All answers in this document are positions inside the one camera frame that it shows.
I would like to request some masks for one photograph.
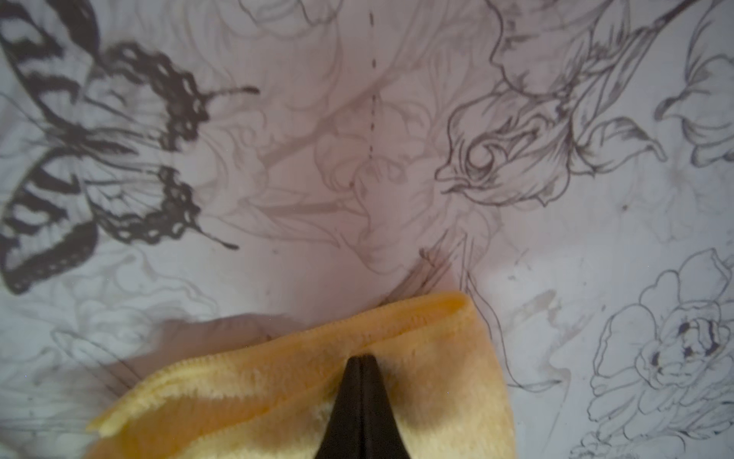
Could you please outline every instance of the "folded paper towel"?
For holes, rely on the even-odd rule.
[[[415,459],[514,459],[502,371],[471,299],[432,294],[178,362],[90,423],[88,459],[313,459],[347,359],[375,355]]]

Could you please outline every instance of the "peony drawing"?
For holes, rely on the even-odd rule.
[[[655,117],[679,118],[695,145],[691,163],[734,161],[734,3],[716,0],[696,28],[686,62],[686,88],[661,102]]]
[[[731,266],[704,250],[607,320],[588,408],[598,428],[573,458],[616,457],[661,438],[706,439],[734,424],[731,280]]]
[[[646,5],[659,15],[635,27],[639,5],[629,0],[581,7],[574,1],[489,2],[502,22],[492,63],[504,80],[454,111],[449,158],[436,179],[447,192],[481,204],[547,205],[563,194],[571,175],[610,173],[641,154],[665,161],[660,144],[632,118],[609,119],[606,112],[660,31],[695,2],[668,2],[660,11]]]

